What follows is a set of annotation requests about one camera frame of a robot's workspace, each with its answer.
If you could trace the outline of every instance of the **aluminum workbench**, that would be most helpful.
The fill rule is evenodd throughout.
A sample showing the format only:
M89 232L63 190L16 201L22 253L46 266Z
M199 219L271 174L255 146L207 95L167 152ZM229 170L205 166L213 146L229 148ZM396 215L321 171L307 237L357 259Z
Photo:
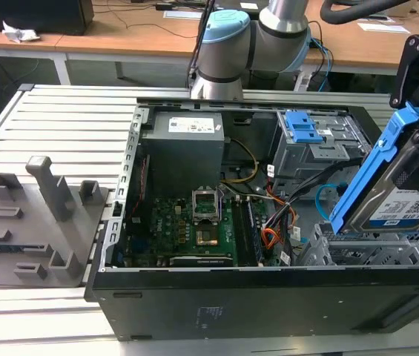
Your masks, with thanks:
M52 85L17 92L0 115L0 172L32 182L24 165L30 156L45 154L53 160L53 173L65 175L69 184L96 179L114 190L138 96L184 98L188 93L169 88ZM245 97L359 105L380 127L392 114L386 95L250 90ZM108 205L102 222L109 214ZM83 294L82 287L0 288L0 354L275 356L343 351L345 355L419 355L419 319L394 334L119 343L99 305L86 303Z

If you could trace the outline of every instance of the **desk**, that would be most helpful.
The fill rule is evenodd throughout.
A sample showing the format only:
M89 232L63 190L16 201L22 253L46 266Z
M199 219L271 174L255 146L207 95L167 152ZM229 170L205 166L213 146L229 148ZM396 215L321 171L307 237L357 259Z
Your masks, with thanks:
M306 15L310 21L319 21L322 26L325 45L334 54L333 71L395 75L408 34L368 32L362 30L356 22L343 25L326 24L320 20L322 2L323 0L310 0ZM94 3L104 5L106 1L94 0ZM110 3L122 5L116 0L110 0ZM195 40L192 37L197 34L198 21L164 19L163 12L153 8L131 9L133 10L112 13L107 12L106 6L95 6L94 21L85 36L44 34L41 35L41 41L15 44L0 34L0 56L52 59L63 85L70 84L66 65L69 59L181 65L188 63L194 48ZM411 33L419 33L419 16L410 16L400 20L400 23ZM135 24L158 24L190 38L175 36L149 25L126 28ZM312 33L315 37L319 36L317 26L312 27ZM301 79L311 76L320 61L319 52L310 50L301 68L299 89L306 89ZM116 71L117 77L121 77L120 66L116 66Z
M247 90L244 95L257 101L359 105L381 126L393 112L389 97L380 94ZM188 92L55 85L18 91L0 115L0 171L32 182L24 171L26 161L47 154L53 173L64 174L69 185L97 179L115 191L138 96L188 98ZM102 221L110 214L107 207ZM83 295L84 288L0 288L0 355L419 355L419 319L394 334L119 343L99 304L86 303Z

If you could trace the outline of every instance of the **green circuit board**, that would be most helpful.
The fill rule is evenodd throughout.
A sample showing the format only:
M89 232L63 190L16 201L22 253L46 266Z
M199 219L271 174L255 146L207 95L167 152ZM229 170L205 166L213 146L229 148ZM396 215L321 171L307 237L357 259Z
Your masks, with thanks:
M254 214L258 221L265 217L263 201L255 202ZM214 204L198 201L197 212L214 212ZM134 253L129 266L155 267L161 258L175 256L230 257L237 266L237 246L232 219L231 200L221 201L221 217L216 224L193 223L191 198L155 199L151 210L150 237L145 251Z

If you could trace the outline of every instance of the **table leg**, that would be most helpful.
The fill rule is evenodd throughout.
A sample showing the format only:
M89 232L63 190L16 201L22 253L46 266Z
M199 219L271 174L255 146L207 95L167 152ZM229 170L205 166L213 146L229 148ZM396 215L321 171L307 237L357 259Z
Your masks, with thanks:
M121 62L115 62L115 71L118 79L125 79Z
M298 74L293 91L307 91L312 75L313 72L311 70L301 70L300 74Z
M65 57L56 57L53 59L56 72L58 73L59 83L61 85L70 85L69 72L67 70L67 61Z

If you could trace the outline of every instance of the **light blue cap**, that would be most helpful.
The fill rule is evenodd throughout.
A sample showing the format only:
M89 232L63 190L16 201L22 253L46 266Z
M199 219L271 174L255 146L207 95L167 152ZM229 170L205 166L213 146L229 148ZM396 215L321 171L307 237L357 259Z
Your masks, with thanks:
M249 22L248 14L243 11L215 11L209 16L202 43L214 43L230 39L244 31Z

